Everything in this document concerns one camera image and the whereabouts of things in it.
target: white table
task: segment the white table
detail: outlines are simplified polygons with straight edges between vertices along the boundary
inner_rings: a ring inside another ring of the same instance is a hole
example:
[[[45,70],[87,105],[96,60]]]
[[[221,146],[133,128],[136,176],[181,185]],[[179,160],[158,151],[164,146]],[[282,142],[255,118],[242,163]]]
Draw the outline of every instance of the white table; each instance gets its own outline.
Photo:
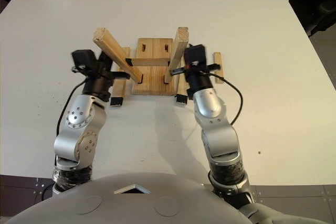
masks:
[[[50,177],[62,106],[83,77],[70,53],[100,50],[106,27],[122,46],[171,37],[223,54],[225,77],[243,93],[235,124],[251,184],[335,184],[336,92],[287,0],[12,0],[0,15],[1,174]],[[94,177],[164,172],[207,182],[193,103],[130,94],[106,109]],[[215,85],[232,119],[239,97]]]

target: black cable on table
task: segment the black cable on table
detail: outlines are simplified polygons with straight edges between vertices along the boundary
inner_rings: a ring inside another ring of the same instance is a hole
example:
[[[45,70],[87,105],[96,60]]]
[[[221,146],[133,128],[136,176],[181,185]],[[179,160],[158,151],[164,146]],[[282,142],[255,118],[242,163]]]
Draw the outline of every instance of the black cable on table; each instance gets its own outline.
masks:
[[[63,110],[62,110],[62,112],[61,112],[61,115],[59,116],[59,119],[58,119],[58,122],[57,122],[57,127],[56,127],[56,137],[57,137],[58,134],[59,134],[59,126],[61,125],[61,121],[62,121],[64,112],[65,112],[65,110],[67,109],[67,106],[68,106],[68,104],[69,104],[69,102],[70,102],[70,99],[71,99],[72,95],[74,94],[75,90],[76,90],[77,88],[79,88],[80,86],[82,86],[86,81],[87,81],[87,79],[85,79],[85,80],[82,81],[80,84],[78,84],[77,86],[75,86],[74,89],[71,91],[71,93],[70,93],[70,95],[69,95],[69,97],[68,97],[68,100],[67,100],[67,102],[65,103],[65,105],[64,105],[64,107],[63,107]]]
[[[204,73],[204,72],[202,72],[201,73],[202,75],[204,75],[204,76],[214,76],[214,77],[216,77],[216,78],[218,78],[219,80],[222,80],[222,81],[224,81],[226,84],[228,84],[231,88],[233,88],[238,94],[239,94],[239,97],[240,97],[240,106],[239,106],[239,110],[238,110],[238,112],[237,112],[237,115],[235,116],[235,118],[232,120],[232,122],[231,122],[231,125],[233,125],[236,121],[237,121],[237,119],[238,119],[238,117],[239,117],[239,115],[240,115],[240,113],[241,113],[241,110],[242,110],[242,108],[243,108],[243,95],[242,95],[242,93],[240,92],[240,90],[239,89],[237,89],[232,83],[230,83],[230,82],[228,82],[227,80],[225,80],[223,77],[221,77],[221,76],[219,76],[219,75],[217,75],[217,74],[214,74],[214,73]]]

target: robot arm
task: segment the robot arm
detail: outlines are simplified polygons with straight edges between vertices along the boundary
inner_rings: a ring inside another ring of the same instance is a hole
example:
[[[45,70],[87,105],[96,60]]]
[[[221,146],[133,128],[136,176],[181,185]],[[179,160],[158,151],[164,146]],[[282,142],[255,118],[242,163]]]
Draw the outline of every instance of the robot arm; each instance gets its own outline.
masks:
[[[55,193],[91,179],[98,134],[105,124],[104,109],[111,95],[108,90],[114,79],[130,78],[125,72],[111,72],[112,60],[103,52],[98,60],[91,50],[76,50],[72,57],[72,71],[86,76],[86,82],[82,94],[66,112],[64,128],[54,143]]]
[[[195,118],[202,128],[202,141],[211,169],[209,180],[214,192],[236,208],[254,202],[238,137],[226,117],[226,104],[217,96],[206,75],[220,66],[206,65],[203,45],[187,48],[184,59],[186,67],[174,70],[172,74],[183,72],[189,83],[188,96],[194,100]]]

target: black cable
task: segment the black cable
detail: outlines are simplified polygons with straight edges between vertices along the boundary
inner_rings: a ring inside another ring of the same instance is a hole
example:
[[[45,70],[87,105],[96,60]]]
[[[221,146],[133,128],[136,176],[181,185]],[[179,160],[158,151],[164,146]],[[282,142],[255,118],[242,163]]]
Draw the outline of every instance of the black cable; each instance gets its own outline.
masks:
[[[242,95],[242,93],[232,83],[228,82],[223,77],[221,77],[221,76],[219,76],[217,74],[214,74],[214,73],[204,73],[204,72],[201,72],[201,74],[204,75],[204,76],[214,76],[214,77],[218,78],[219,80],[224,81],[226,84],[228,84],[231,88],[233,88],[239,94],[239,97],[240,97],[240,106],[239,106],[239,110],[237,112],[237,115],[235,116],[235,118],[231,122],[231,125],[233,125],[237,121],[237,119],[238,119],[238,117],[239,117],[239,115],[241,113],[241,110],[243,108],[243,95]]]
[[[49,186],[47,186],[46,188],[44,188],[44,190],[42,191],[42,194],[41,194],[41,201],[44,200],[44,194],[46,193],[46,191],[47,191],[50,187],[52,187],[54,184],[55,184],[55,183],[50,184]]]
[[[76,90],[77,88],[79,88],[80,86],[82,86],[86,81],[87,81],[87,79],[85,79],[85,80],[82,81],[80,84],[78,84],[77,86],[75,86],[74,89],[71,91],[71,93],[70,93],[70,95],[69,95],[69,97],[68,97],[68,100],[67,100],[67,102],[65,103],[65,105],[64,105],[64,107],[63,107],[63,110],[62,110],[62,112],[61,112],[61,115],[59,116],[59,119],[58,119],[58,122],[57,122],[57,127],[56,127],[56,137],[57,137],[58,134],[59,134],[59,126],[60,126],[60,124],[61,124],[61,121],[62,121],[64,112],[65,112],[65,110],[67,109],[67,106],[68,106],[68,104],[69,104],[69,102],[70,102],[70,99],[71,99],[72,95],[74,94],[75,90]]]

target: wooden plank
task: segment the wooden plank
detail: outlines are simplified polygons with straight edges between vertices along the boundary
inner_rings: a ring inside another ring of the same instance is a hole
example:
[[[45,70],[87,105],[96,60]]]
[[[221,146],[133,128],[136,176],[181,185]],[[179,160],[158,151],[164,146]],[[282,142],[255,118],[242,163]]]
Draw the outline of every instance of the wooden plank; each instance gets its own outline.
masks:
[[[133,66],[168,66],[169,58],[129,58]]]
[[[130,67],[126,63],[125,58],[128,56],[106,28],[97,28],[93,35],[93,42],[115,61],[123,71],[128,73],[136,83],[141,82],[141,71],[137,67]]]
[[[138,40],[136,59],[162,59],[169,60],[169,50],[173,46],[172,39],[140,38]],[[139,67],[143,73],[142,83],[133,83],[132,94],[140,95],[174,95],[175,83],[171,81],[164,84],[164,75],[168,66],[143,66]]]
[[[123,50],[130,56],[131,48],[123,47]],[[126,89],[126,80],[125,79],[117,79],[114,80],[113,89],[111,94],[110,106],[121,106],[125,97],[125,89]]]
[[[164,83],[170,83],[172,76],[170,70],[176,69],[181,61],[182,55],[189,42],[189,32],[187,27],[179,27],[177,29],[172,53],[170,57],[169,67],[164,75]]]
[[[139,67],[143,72],[142,83],[133,83],[132,94],[140,95],[174,95],[173,81],[169,84],[163,83],[167,67]]]
[[[181,67],[185,66],[184,59],[181,59]],[[189,88],[188,83],[185,81],[184,74],[179,74],[179,85],[177,87],[176,102],[181,104],[187,104],[188,94],[187,89]]]
[[[217,63],[217,64],[220,65],[220,70],[216,70],[215,74],[217,74],[217,75],[219,75],[219,76],[221,76],[221,77],[224,78],[224,71],[223,71],[223,64],[222,64],[222,55],[221,55],[220,52],[214,52],[213,56],[214,56],[214,63]],[[222,80],[220,80],[218,78],[216,78],[215,81],[216,81],[216,83],[224,83],[224,81],[222,81]]]

